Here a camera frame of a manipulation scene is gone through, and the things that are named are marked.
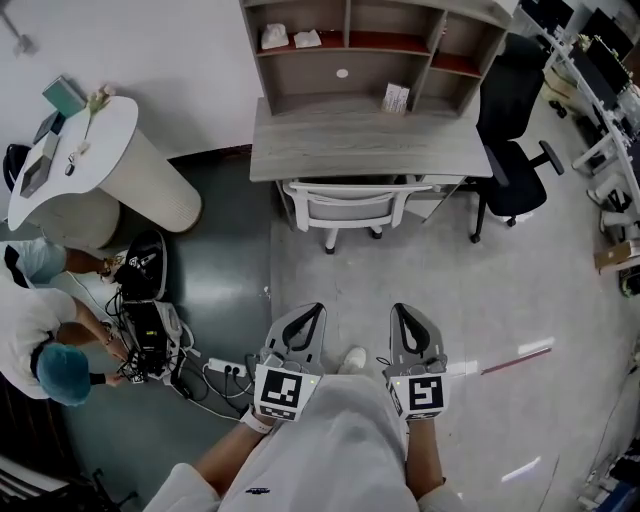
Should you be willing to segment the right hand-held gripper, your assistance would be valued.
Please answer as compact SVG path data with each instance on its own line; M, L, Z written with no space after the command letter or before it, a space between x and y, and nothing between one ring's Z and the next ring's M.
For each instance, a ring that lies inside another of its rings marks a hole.
M396 303L391 310L393 361L383 370L386 387L400 420L434 419L449 403L447 356L439 328L420 310ZM410 361L411 356L421 361Z

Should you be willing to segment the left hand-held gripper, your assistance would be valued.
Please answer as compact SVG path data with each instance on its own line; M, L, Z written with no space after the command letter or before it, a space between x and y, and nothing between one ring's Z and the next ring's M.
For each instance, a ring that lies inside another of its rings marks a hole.
M302 364L320 364L327 310L315 302L275 320L254 371L254 407L265 417L297 422L322 376Z

